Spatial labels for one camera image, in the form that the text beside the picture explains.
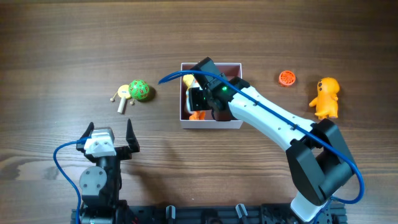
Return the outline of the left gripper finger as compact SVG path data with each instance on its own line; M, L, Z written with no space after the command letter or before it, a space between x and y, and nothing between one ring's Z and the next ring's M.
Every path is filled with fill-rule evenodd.
M93 122L90 122L86 131L83 133L80 139L88 139L91 136L92 131L94 130L95 126Z
M132 123L131 120L127 120L127 128L126 128L126 141L129 144L129 146L138 146L139 143L136 139L136 136L134 134L134 130L132 128Z

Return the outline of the yellow wooden rattle drum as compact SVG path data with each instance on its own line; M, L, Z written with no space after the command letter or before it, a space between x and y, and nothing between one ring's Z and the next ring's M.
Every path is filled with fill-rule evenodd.
M135 104L135 99L131 96L129 92L129 85L121 85L117 92L111 97L110 102L115 102L116 97L120 97L118 113L124 114L126 110L126 105L128 100L132 100L129 104L132 106Z

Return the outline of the green patterned ball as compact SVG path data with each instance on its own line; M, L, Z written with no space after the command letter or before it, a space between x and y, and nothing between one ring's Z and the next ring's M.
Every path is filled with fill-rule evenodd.
M133 80L129 84L128 90L133 99L143 100L147 98L150 92L150 87L144 80Z

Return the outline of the orange round disc toy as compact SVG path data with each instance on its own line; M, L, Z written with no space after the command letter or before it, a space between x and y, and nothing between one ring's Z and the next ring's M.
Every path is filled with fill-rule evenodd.
M290 70L284 70L280 73L278 81L281 86L291 86L295 83L296 76Z

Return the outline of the orange dinosaur toy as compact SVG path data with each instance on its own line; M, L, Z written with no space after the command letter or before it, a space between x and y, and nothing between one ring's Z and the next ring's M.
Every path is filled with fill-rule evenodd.
M309 107L315 107L315 116L319 120L338 117L338 96L340 85L334 78L322 78L317 84L317 97Z

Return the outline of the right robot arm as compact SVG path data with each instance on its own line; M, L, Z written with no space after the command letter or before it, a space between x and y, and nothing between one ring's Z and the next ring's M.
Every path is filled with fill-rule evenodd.
M216 121L237 119L274 141L287 156L297 189L282 222L331 223L333 202L353 204L335 193L361 174L337 125L326 118L316 123L298 117L264 98L240 77L227 78L210 58L184 71L195 87L189 91L192 111L210 110Z

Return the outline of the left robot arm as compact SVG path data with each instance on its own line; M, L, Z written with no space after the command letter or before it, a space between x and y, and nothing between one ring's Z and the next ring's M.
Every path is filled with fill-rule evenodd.
M72 223L138 223L127 201L119 198L122 188L121 161L132 159L140 151L131 120L127 121L126 146L114 145L110 127L95 128L90 123L76 144L77 151L94 164L79 179L81 205L72 215Z

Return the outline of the pink cardboard box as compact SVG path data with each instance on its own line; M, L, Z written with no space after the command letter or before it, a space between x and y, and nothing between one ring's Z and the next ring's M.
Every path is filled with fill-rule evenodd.
M217 68L223 72L230 80L233 77L243 77L243 70L241 63L215 63ZM186 108L186 91L187 85L184 83L183 78L177 78L180 82L180 124L183 129L239 129L243 122L233 119L231 121L216 121L211 115L211 110L205 111L204 119L190 120L190 113Z

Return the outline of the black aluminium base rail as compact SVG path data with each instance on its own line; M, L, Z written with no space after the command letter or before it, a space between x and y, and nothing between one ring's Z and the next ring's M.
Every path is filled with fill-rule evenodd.
M217 207L167 207L131 206L113 212L92 212L82 208L79 213L72 210L71 223L302 223L288 203L257 206Z

